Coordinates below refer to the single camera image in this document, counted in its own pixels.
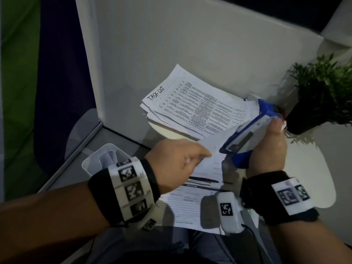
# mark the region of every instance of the person's left hand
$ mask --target person's left hand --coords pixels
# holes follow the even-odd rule
[[[153,169],[160,194],[165,194],[186,182],[196,165],[211,156],[196,142],[165,139],[158,142],[145,159]]]

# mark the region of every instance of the black wristband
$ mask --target black wristband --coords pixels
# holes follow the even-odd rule
[[[267,225],[297,220],[316,221],[319,213],[315,208],[294,215],[287,213],[271,185],[288,179],[289,177],[284,171],[263,173],[244,179],[240,197],[245,207],[253,208],[263,216]]]
[[[88,188],[101,213],[112,227],[124,220],[107,168],[90,178]]]
[[[158,183],[156,182],[154,171],[152,170],[152,167],[150,166],[148,160],[146,160],[145,158],[140,160],[140,163],[142,164],[144,171],[147,175],[150,187],[152,189],[154,202],[156,202],[160,198],[160,190]]]

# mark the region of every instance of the blue handheld object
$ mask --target blue handheld object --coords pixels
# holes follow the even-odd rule
[[[262,140],[266,126],[273,118],[282,118],[275,112],[275,106],[258,99],[259,115],[250,122],[240,125],[220,148],[222,154],[232,154],[232,162],[237,168],[248,168],[254,147]]]

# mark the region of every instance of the round white tabletop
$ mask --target round white tabletop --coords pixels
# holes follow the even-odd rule
[[[179,132],[148,121],[159,134],[169,139],[189,139]],[[334,182],[325,158],[315,142],[305,136],[287,133],[287,157],[284,171],[302,182],[318,208],[331,207],[336,200]]]

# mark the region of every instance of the forearm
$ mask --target forearm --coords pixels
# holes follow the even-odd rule
[[[108,227],[88,182],[3,203],[0,263],[60,263]]]
[[[352,250],[320,220],[282,223],[269,231],[284,264],[352,263]]]

